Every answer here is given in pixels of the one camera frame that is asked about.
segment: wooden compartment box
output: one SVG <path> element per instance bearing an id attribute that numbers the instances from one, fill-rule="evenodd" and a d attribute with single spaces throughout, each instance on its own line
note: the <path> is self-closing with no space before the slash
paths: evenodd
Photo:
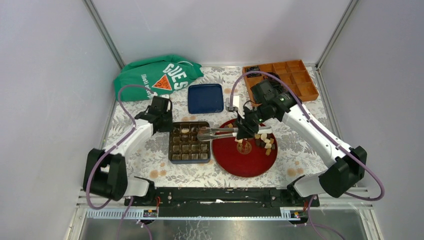
<path id="1" fill-rule="evenodd" d="M 274 63 L 266 63 L 254 66 L 243 67 L 243 73 L 249 69 L 256 69 L 267 73 L 275 73 L 279 78 L 288 85 L 288 87 L 303 101 L 313 101 L 318 98 L 318 91 L 312 82 L 311 76 L 302 60 L 282 61 Z M 247 92 L 249 93 L 250 100 L 253 101 L 252 106 L 259 106 L 255 102 L 251 88 L 264 80 L 264 75 L 260 76 L 245 76 L 244 82 L 246 83 Z"/>

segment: blue tray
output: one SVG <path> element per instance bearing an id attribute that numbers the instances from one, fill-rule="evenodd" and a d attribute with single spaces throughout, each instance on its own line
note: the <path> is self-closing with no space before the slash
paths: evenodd
<path id="1" fill-rule="evenodd" d="M 188 87 L 190 114 L 220 113 L 223 110 L 223 87 L 220 84 L 198 84 Z"/>

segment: table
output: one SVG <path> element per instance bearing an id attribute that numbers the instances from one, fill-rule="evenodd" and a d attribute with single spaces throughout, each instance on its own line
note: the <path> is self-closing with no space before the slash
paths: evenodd
<path id="1" fill-rule="evenodd" d="M 202 67 L 204 77 L 192 83 L 222 85 L 224 99 L 228 98 L 236 79 L 242 74 L 241 67 Z M 312 67 L 308 73 L 317 86 Z M 242 101 L 249 99 L 244 81 L 240 81 L 235 93 Z M 211 127 L 218 128 L 227 120 L 236 117 L 233 112 L 189 114 L 187 107 L 188 88 L 170 95 L 173 102 L 173 121 L 207 121 Z M 150 100 L 125 102 L 124 106 L 135 116 L 146 110 Z M 309 111 L 324 126 L 330 129 L 330 123 L 319 96 L 317 100 L 306 102 Z M 238 177 L 226 172 L 216 163 L 213 155 L 206 164 L 172 164 L 168 160 L 169 133 L 156 133 L 139 147 L 126 163 L 127 174 L 154 181 L 157 187 L 285 187 L 301 175 L 311 175 L 326 169 L 317 153 L 300 136 L 276 119 L 265 122 L 271 126 L 278 144 L 278 155 L 274 165 L 264 174 L 256 177 Z M 106 145 L 117 140 L 131 121 L 117 104 Z"/>

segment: gray floor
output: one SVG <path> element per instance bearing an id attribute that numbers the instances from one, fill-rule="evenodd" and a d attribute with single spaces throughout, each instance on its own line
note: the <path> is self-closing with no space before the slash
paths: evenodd
<path id="1" fill-rule="evenodd" d="M 355 210 L 313 210 L 314 222 L 336 229 L 347 240 L 367 239 L 359 214 Z M 115 240 L 119 220 L 86 219 L 80 240 Z M 154 240 L 314 240 L 314 229 L 293 227 L 287 221 L 267 220 L 156 220 L 148 225 Z M 328 240 L 341 239 L 328 230 L 320 230 Z M 120 240 L 148 240 L 147 230 L 134 220 L 125 220 Z"/>

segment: white wall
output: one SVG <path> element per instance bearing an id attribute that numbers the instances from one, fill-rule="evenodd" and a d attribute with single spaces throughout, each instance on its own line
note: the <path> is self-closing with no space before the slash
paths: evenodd
<path id="1" fill-rule="evenodd" d="M 0 239 L 64 237 L 118 72 L 81 0 L 0 1 Z"/>
<path id="2" fill-rule="evenodd" d="M 375 203 L 386 240 L 424 239 L 423 26 L 422 0 L 361 1 L 322 68 L 344 140 L 386 188 Z"/>
<path id="3" fill-rule="evenodd" d="M 94 0 L 123 60 L 315 63 L 349 0 Z"/>

